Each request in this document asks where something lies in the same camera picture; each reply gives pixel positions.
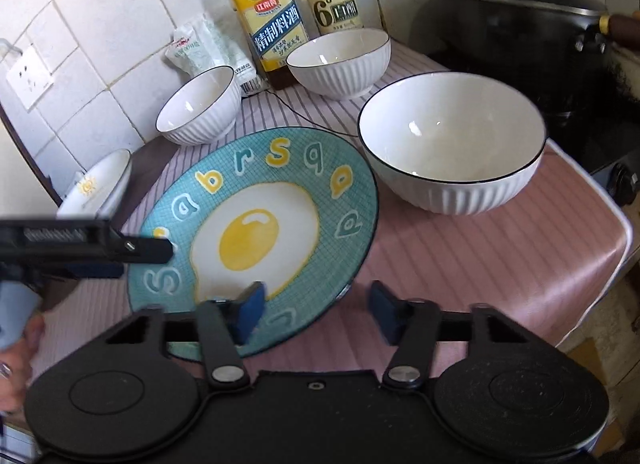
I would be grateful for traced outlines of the left hand with painted nails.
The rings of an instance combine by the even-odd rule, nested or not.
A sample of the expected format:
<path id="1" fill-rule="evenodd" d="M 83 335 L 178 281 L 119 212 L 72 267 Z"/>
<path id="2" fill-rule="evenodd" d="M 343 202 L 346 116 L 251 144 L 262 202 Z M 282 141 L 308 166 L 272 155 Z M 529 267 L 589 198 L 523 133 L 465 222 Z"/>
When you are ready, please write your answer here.
<path id="1" fill-rule="evenodd" d="M 32 359 L 38 354 L 46 329 L 41 313 L 26 324 L 22 337 L 9 349 L 1 352 L 0 410 L 11 414 L 23 406 L 29 380 L 32 378 Z"/>

